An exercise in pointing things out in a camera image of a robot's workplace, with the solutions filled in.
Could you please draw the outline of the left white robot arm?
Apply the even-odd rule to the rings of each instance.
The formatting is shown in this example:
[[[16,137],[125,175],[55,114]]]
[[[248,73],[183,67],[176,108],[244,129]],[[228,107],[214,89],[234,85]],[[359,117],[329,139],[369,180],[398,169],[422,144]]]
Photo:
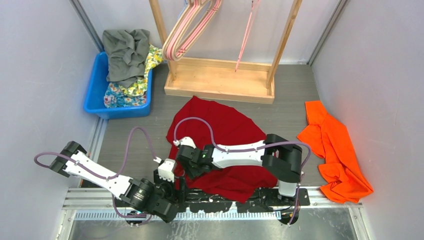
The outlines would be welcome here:
[[[60,152],[49,152],[56,158],[49,169],[65,177],[71,175],[88,180],[109,191],[116,199],[134,210],[161,218],[169,223],[178,213],[178,205],[166,198],[163,187],[146,178],[134,179],[101,166],[86,156],[82,146],[70,141]]]

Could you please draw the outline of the red skirt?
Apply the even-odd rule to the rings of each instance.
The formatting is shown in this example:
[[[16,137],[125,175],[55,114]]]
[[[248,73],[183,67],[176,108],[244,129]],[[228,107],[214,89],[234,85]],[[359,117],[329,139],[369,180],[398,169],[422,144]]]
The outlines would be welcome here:
[[[199,119],[210,124],[213,138]],[[172,144],[183,137],[192,138],[202,149],[212,140],[219,145],[244,145],[264,140],[266,134],[235,108],[194,96],[174,116],[166,140]],[[257,188],[273,188],[277,179],[261,166],[233,166],[194,179],[187,177],[186,184],[190,189],[245,203]]]

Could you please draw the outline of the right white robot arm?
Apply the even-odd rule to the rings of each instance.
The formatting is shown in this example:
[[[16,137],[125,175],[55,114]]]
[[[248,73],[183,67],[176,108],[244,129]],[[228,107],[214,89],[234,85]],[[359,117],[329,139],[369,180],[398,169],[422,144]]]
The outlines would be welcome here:
[[[302,148],[276,134],[265,140],[242,145],[206,145],[196,147],[190,137],[174,140],[178,148],[176,159],[190,179],[212,170],[229,167],[263,167],[278,180],[277,198],[283,205],[297,199],[302,176]]]

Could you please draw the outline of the yellow floral garment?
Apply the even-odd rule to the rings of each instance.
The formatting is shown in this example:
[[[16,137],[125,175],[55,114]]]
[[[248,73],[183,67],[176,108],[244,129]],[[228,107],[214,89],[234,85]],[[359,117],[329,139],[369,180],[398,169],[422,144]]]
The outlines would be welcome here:
[[[150,70],[157,67],[164,61],[162,49],[149,44],[149,52],[145,61],[144,76],[138,76],[136,82],[125,88],[120,86],[123,94],[129,97],[139,97],[145,95],[148,90],[148,76]]]

